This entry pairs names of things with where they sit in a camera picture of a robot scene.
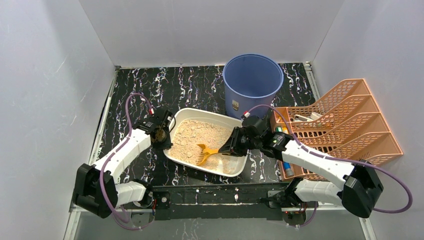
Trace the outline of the yellow slotted litter scoop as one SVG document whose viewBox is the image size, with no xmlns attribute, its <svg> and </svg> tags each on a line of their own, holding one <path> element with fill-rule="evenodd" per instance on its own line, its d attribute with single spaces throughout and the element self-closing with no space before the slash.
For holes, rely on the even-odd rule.
<svg viewBox="0 0 424 240">
<path fill-rule="evenodd" d="M 201 148 L 200 159 L 196 162 L 197 166 L 202 165 L 210 156 L 219 153 L 218 148 L 210 148 L 206 144 L 199 143 L 197 146 Z"/>
</svg>

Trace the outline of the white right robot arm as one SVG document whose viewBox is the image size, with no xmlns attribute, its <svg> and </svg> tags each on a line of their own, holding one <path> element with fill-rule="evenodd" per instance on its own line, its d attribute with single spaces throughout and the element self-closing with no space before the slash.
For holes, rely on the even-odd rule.
<svg viewBox="0 0 424 240">
<path fill-rule="evenodd" d="M 294 203 L 330 203 L 343 206 L 357 217 L 368 218 L 384 190 L 373 165 L 367 161 L 332 160 L 328 154 L 297 143 L 290 134 L 273 131 L 267 120 L 254 115 L 233 129 L 218 152 L 243 157 L 250 150 L 259 150 L 269 158 L 295 164 L 325 178 L 312 181 L 295 177 L 283 196 Z"/>
</svg>

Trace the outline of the white plastic litter box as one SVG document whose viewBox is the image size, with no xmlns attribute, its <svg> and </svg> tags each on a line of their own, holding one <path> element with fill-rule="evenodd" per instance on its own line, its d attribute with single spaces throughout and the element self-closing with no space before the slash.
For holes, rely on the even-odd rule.
<svg viewBox="0 0 424 240">
<path fill-rule="evenodd" d="M 226 115 L 195 108 L 183 108 L 176 112 L 170 133 L 172 147 L 164 150 L 165 156 L 183 166 L 224 177 L 236 177 L 244 169 L 247 157 L 214 154 L 202 162 L 204 144 L 218 149 L 230 137 L 233 128 L 241 121 Z"/>
</svg>

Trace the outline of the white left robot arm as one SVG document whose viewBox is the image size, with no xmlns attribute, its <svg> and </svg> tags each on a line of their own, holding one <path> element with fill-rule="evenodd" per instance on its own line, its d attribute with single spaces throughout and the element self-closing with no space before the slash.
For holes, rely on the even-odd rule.
<svg viewBox="0 0 424 240">
<path fill-rule="evenodd" d="M 175 115 L 164 109 L 150 113 L 148 118 L 133 124 L 128 135 L 109 153 L 77 169 L 73 204 L 104 219 L 117 207 L 145 200 L 151 190 L 149 183 L 137 179 L 120 183 L 118 178 L 143 151 L 149 148 L 168 150 L 173 145 L 170 125 L 176 124 Z"/>
</svg>

